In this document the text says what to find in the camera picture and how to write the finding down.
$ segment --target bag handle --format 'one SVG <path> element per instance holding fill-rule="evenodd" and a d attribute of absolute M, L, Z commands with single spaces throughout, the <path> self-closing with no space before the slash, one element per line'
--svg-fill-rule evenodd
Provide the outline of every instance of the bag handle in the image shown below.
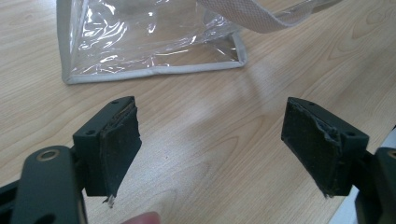
<path fill-rule="evenodd" d="M 339 0 L 304 0 L 302 3 L 277 13 L 260 6 L 256 0 L 197 0 L 207 9 L 219 13 L 229 21 L 249 30 L 267 34 L 297 25 L 314 11 L 330 7 Z"/>

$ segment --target transparent vinyl pouch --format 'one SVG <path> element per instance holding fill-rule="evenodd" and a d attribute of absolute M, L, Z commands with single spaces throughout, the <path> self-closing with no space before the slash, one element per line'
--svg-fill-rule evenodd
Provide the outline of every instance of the transparent vinyl pouch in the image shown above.
<path fill-rule="evenodd" d="M 58 0 L 62 77 L 74 84 L 241 67 L 241 26 L 288 28 L 330 1 L 272 14 L 255 0 Z"/>

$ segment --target fingertip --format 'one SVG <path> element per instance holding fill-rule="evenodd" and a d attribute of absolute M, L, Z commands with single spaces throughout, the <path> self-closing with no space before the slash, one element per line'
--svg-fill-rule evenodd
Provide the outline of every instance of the fingertip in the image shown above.
<path fill-rule="evenodd" d="M 147 212 L 145 214 L 126 220 L 122 224 L 160 224 L 161 218 L 157 212 Z"/>

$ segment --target wooden table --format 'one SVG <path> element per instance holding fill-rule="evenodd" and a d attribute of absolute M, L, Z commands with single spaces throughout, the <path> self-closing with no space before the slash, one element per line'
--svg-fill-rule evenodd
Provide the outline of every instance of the wooden table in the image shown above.
<path fill-rule="evenodd" d="M 280 140 L 287 98 L 369 134 L 370 151 L 396 124 L 395 0 L 345 0 L 289 30 L 243 31 L 244 68 L 72 86 L 61 81 L 55 17 L 54 0 L 0 3 L 0 185 L 134 95 L 143 146 L 113 209 L 86 198 L 91 223 L 147 211 L 163 223 L 326 223 L 343 198 L 325 199 Z"/>

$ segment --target mounting hole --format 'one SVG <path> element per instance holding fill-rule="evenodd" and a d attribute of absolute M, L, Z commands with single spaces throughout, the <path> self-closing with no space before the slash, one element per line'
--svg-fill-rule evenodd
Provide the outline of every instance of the mounting hole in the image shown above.
<path fill-rule="evenodd" d="M 35 221 L 35 224 L 51 224 L 55 222 L 55 215 L 53 214 L 46 214 L 43 217 L 39 218 Z"/>
<path fill-rule="evenodd" d="M 56 158 L 59 155 L 59 153 L 60 151 L 58 149 L 49 149 L 38 154 L 36 159 L 38 161 L 50 161 Z"/>
<path fill-rule="evenodd" d="M 86 135 L 93 135 L 95 133 L 95 130 L 89 130 L 85 132 Z"/>
<path fill-rule="evenodd" d="M 388 155 L 396 160 L 396 150 L 388 151 Z"/>
<path fill-rule="evenodd" d="M 356 134 L 353 133 L 353 132 L 346 132 L 346 135 L 348 135 L 348 136 L 355 136 Z"/>

